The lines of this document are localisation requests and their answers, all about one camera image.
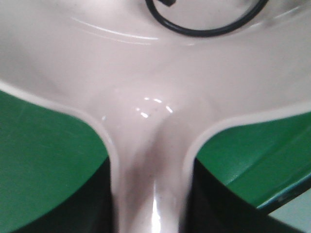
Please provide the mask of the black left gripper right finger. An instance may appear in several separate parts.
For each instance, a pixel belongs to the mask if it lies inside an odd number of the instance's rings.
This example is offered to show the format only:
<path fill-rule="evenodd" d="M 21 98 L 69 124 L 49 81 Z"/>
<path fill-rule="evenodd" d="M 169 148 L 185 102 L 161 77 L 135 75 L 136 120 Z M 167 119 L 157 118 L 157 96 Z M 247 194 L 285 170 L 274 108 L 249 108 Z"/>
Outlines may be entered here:
<path fill-rule="evenodd" d="M 219 182 L 197 159 L 188 210 L 189 233 L 270 233 L 271 223 Z"/>

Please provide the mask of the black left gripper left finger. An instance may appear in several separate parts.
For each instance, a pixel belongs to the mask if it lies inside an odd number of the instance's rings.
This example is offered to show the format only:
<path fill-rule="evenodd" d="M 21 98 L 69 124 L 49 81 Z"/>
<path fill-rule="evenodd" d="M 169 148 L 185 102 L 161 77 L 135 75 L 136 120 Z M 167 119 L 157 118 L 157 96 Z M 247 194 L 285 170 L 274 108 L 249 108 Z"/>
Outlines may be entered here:
<path fill-rule="evenodd" d="M 40 218 L 31 232 L 113 232 L 109 159 L 105 159 L 94 175 L 74 195 Z"/>

